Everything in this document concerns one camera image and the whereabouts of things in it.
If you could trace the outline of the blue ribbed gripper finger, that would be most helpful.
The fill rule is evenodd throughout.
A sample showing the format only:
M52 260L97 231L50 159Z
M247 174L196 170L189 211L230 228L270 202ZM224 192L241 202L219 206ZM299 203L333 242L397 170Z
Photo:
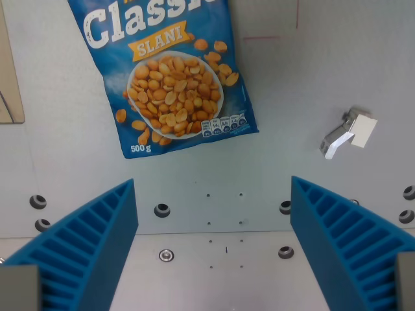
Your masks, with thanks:
M1 289L16 284L38 310L109 310L138 229L134 181L79 207L1 265Z
M330 310L397 310L398 253L414 237L330 190L291 179L290 224Z

